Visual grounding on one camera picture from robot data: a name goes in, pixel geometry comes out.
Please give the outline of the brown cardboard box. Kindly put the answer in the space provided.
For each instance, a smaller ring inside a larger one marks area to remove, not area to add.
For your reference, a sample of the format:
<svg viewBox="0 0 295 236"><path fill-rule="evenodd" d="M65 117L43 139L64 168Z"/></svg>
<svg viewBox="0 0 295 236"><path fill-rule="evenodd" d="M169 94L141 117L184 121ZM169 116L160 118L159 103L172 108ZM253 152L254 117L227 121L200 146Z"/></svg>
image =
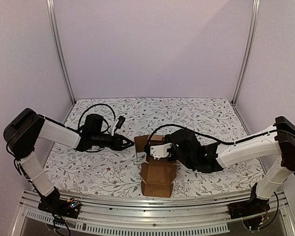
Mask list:
<svg viewBox="0 0 295 236"><path fill-rule="evenodd" d="M153 159L144 151L146 145L166 144L162 135L137 136L134 138L137 159L144 153L145 161L141 164L141 191L145 197L169 198L173 191L173 182L177 176L177 162L167 159Z"/></svg>

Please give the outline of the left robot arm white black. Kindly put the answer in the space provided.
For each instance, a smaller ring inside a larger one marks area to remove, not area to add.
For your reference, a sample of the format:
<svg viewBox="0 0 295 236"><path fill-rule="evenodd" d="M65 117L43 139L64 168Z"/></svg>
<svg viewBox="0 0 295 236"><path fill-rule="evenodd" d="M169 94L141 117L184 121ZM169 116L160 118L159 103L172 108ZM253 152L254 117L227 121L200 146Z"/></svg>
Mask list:
<svg viewBox="0 0 295 236"><path fill-rule="evenodd" d="M92 147L123 151L134 146L132 140L116 133L124 121L123 116L115 118L114 123L103 130L103 116L89 114L84 123L72 129L26 108L4 129L3 138L16 169L33 185L45 207L52 213L60 213L63 202L36 156L37 141L48 140L78 152L91 152Z"/></svg>

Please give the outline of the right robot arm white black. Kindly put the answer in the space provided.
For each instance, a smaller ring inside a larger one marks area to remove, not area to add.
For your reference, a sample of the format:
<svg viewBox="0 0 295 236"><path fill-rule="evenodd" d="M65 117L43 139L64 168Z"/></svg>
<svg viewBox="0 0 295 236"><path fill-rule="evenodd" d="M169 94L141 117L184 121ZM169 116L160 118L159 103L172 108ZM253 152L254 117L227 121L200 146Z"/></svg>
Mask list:
<svg viewBox="0 0 295 236"><path fill-rule="evenodd" d="M207 174L239 162L278 155L266 175L254 184L250 200L244 204L248 214L255 214L295 172L295 125L280 116L273 125L246 138L232 142L215 140L205 146L200 144L194 131L179 129L166 135L165 143L152 153L157 159L178 160L189 169Z"/></svg>

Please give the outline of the floral patterned table mat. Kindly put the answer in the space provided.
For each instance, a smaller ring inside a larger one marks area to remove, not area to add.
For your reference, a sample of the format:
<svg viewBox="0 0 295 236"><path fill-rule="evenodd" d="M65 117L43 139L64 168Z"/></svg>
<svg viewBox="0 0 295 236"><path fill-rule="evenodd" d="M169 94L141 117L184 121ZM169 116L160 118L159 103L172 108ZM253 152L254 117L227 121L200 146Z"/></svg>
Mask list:
<svg viewBox="0 0 295 236"><path fill-rule="evenodd" d="M264 171L227 99L81 99L44 165L51 189L115 197L251 190Z"/></svg>

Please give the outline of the front aluminium rail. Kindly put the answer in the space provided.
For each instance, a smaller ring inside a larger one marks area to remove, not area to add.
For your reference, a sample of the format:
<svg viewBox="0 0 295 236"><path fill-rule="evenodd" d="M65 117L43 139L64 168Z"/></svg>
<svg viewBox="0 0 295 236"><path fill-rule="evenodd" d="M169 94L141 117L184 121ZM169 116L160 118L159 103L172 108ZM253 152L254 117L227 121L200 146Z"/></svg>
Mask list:
<svg viewBox="0 0 295 236"><path fill-rule="evenodd" d="M295 236L295 226L285 194L278 191L279 211L270 226L252 232L243 220L231 219L227 205L247 200L250 192L239 191L217 195L186 198L124 198L87 195L60 191L61 198L75 197L82 206L77 219L66 222L72 236L88 233L101 236L209 236L229 233L235 236ZM39 196L25 190L18 206L18 214L11 236L29 232L52 236L53 217L38 210ZM36 225L42 223L41 230Z"/></svg>

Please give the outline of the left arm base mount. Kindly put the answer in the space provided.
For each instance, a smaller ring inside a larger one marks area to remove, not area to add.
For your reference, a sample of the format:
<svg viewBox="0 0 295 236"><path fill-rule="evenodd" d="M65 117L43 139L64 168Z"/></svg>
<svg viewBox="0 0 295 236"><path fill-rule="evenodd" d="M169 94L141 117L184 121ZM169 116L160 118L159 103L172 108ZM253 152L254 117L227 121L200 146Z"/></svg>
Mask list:
<svg viewBox="0 0 295 236"><path fill-rule="evenodd" d="M81 201L74 198L62 200L59 197L41 198L38 209L63 217L77 219L81 209Z"/></svg>

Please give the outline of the left aluminium frame post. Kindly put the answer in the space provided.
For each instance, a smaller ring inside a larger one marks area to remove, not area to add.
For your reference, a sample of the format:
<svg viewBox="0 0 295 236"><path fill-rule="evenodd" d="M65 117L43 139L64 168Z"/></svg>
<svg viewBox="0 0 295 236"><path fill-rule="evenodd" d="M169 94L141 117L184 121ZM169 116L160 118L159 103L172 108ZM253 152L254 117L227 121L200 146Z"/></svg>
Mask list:
<svg viewBox="0 0 295 236"><path fill-rule="evenodd" d="M74 95L73 87L69 78L69 73L67 70L64 53L61 45L61 39L57 24L57 17L56 17L56 9L55 9L55 1L54 0L46 0L47 5L47 12L51 27L51 33L55 45L55 51L59 62L59 67L62 75L62 79L64 82L64 86L66 88L66 92L68 95L68 98L70 100L70 103L74 105L76 103L76 98Z"/></svg>

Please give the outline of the aluminium frame post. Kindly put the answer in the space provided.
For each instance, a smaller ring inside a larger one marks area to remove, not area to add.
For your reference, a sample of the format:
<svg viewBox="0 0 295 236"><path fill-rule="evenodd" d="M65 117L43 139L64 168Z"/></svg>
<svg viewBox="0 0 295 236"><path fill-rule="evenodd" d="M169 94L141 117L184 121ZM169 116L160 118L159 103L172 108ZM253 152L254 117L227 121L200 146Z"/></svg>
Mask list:
<svg viewBox="0 0 295 236"><path fill-rule="evenodd" d="M70 100L70 103L74 105L76 103L76 98L74 95L73 87L69 78L69 73L67 70L64 53L61 45L61 39L57 24L57 17L56 17L56 9L55 9L55 1L54 0L46 0L47 5L47 12L51 27L51 33L55 45L55 51L59 62L59 67L62 75L62 79L64 82L64 86L66 88L66 92L68 95L68 98Z"/></svg>
<svg viewBox="0 0 295 236"><path fill-rule="evenodd" d="M251 19L250 19L250 25L248 30L246 47L244 50L243 60L240 66L237 83L236 83L235 90L231 100L231 103L233 106L235 106L239 100L240 92L245 79L245 74L248 68L248 64L249 64L249 60L250 60L250 56L251 56L251 52L253 48L255 33L257 29L257 23L258 23L259 11L260 11L260 2L261 2L260 0L253 0L252 2L252 12L251 12Z"/></svg>

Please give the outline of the right aluminium frame post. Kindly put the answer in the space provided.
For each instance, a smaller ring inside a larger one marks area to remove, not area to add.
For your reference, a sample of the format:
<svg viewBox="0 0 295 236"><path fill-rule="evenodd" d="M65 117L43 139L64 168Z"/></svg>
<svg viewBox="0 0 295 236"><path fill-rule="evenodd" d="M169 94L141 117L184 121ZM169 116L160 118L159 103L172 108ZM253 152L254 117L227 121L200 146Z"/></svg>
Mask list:
<svg viewBox="0 0 295 236"><path fill-rule="evenodd" d="M252 12L251 12L251 19L250 19L250 25L248 30L246 47L244 50L243 60L240 66L237 83L236 83L235 90L231 100L231 103L233 106L235 106L239 100L240 92L245 79L245 74L248 68L248 64L249 64L249 60L250 60L250 56L251 56L251 52L253 48L255 33L257 29L257 23L258 23L259 11L260 11L260 2L261 2L260 0L253 0L252 2Z"/></svg>

